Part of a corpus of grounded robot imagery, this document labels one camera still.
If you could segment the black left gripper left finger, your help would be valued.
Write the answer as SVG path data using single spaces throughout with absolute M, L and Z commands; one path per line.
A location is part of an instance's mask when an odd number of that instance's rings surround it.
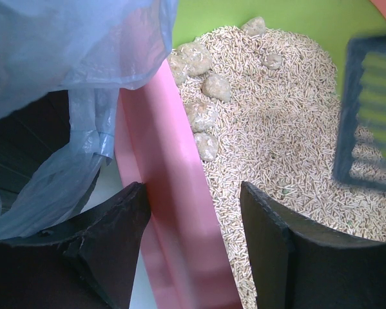
M 0 241 L 0 309 L 128 308 L 151 216 L 134 182 L 90 210 L 27 238 Z

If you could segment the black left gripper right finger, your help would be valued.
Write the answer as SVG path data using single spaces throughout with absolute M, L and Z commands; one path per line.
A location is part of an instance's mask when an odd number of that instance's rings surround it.
M 386 308 L 386 242 L 340 232 L 242 182 L 259 308 Z

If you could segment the pink green litter box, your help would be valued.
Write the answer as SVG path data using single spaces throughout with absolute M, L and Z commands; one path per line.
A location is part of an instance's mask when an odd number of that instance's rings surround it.
M 359 32 L 386 30 L 386 1 L 180 1 L 174 45 L 219 26 L 262 16 L 273 28 L 304 33 L 339 69 Z M 149 285 L 134 308 L 240 308 L 238 291 L 206 177 L 170 68 L 117 104 L 115 157 L 123 185 L 145 183 L 152 216 L 141 240 Z

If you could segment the black slotted litter scoop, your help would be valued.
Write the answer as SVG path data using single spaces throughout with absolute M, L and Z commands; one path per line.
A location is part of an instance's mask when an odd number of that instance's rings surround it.
M 336 181 L 386 192 L 386 181 L 354 175 L 355 163 L 386 170 L 386 33 L 347 44 L 333 165 Z

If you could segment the black trash bin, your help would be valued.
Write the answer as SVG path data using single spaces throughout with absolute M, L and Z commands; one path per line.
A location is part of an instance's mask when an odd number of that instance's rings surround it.
M 33 173 L 70 139 L 68 92 L 50 92 L 0 119 L 0 197 L 8 211 Z

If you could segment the blue plastic bin liner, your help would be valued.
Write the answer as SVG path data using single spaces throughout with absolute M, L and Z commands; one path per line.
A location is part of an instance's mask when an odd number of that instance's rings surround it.
M 0 240 L 65 221 L 113 157 L 119 91 L 138 89 L 172 49 L 176 1 L 0 1 L 0 119 L 48 92 L 69 98 L 70 140 L 34 172 Z

